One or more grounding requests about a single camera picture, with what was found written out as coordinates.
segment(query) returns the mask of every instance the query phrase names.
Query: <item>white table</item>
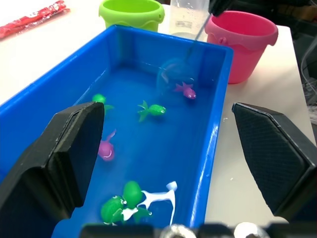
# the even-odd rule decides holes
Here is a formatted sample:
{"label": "white table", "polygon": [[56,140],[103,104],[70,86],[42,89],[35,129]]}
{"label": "white table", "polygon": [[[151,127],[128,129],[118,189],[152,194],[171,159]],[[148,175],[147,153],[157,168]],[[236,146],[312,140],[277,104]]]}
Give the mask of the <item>white table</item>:
{"label": "white table", "polygon": [[[76,51],[105,29],[98,18],[100,0],[71,0],[72,12],[28,32],[0,42],[0,104]],[[168,33],[169,6],[159,31]],[[229,85],[223,108],[212,172],[206,222],[236,225],[273,220],[245,162],[235,118],[234,102],[266,107],[287,115],[315,144],[297,68],[290,29],[279,26],[274,47],[268,46],[245,83]]]}

